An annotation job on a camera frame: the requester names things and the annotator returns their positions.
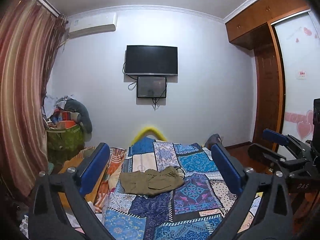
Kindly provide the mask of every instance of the clutter pile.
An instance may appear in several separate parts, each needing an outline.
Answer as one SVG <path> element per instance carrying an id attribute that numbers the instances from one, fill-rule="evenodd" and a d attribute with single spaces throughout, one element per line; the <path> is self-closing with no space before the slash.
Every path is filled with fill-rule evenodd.
<path id="1" fill-rule="evenodd" d="M 92 132 L 88 110 L 72 96 L 44 100 L 48 161 L 63 165 L 84 148 L 84 135 Z"/>

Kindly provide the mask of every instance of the curtain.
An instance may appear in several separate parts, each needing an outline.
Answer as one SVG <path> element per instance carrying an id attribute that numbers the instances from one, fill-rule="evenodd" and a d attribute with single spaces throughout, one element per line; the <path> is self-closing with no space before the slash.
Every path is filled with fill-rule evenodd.
<path id="1" fill-rule="evenodd" d="M 1 176 L 14 197 L 27 197 L 47 170 L 41 101 L 61 21 L 36 0 L 13 0 L 0 22 Z"/>

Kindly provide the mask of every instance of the silver bolt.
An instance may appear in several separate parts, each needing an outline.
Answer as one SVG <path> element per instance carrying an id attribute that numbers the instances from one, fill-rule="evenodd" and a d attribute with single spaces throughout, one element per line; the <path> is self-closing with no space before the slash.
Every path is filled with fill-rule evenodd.
<path id="1" fill-rule="evenodd" d="M 69 167 L 67 168 L 67 172 L 74 173 L 76 171 L 76 167 Z"/>
<path id="2" fill-rule="evenodd" d="M 45 175 L 45 171 L 40 171 L 40 172 L 39 172 L 39 176 L 40 176 L 40 177 L 43 177 L 44 175 Z"/>
<path id="3" fill-rule="evenodd" d="M 244 170 L 245 170 L 245 172 L 247 172 L 247 173 L 254 173 L 254 169 L 251 168 L 251 167 L 246 167 Z"/>
<path id="4" fill-rule="evenodd" d="M 276 171 L 276 175 L 277 175 L 278 177 L 282 177 L 282 176 L 283 176 L 283 173 L 282 173 L 281 171 Z"/>

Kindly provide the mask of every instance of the bed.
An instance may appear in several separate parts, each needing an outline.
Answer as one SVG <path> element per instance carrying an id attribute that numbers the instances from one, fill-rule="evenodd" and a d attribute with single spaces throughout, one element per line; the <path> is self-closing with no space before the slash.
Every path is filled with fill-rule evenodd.
<path id="1" fill-rule="evenodd" d="M 164 170 L 173 166 L 185 184 L 156 197 L 124 192 L 121 172 Z M 115 239 L 206 239 L 237 199 L 226 186 L 211 152 L 199 144 L 182 145 L 145 137 L 127 151 L 112 151 L 95 203 Z M 239 231 L 249 228 L 262 195 L 256 194 Z"/>

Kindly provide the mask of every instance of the folded olive green pants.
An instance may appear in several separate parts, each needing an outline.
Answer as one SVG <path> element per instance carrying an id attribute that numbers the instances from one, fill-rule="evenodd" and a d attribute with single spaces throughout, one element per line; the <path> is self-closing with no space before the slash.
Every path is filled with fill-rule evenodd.
<path id="1" fill-rule="evenodd" d="M 170 166 L 163 171 L 146 170 L 146 172 L 121 172 L 120 182 L 127 194 L 156 196 L 176 189 L 184 180 Z"/>

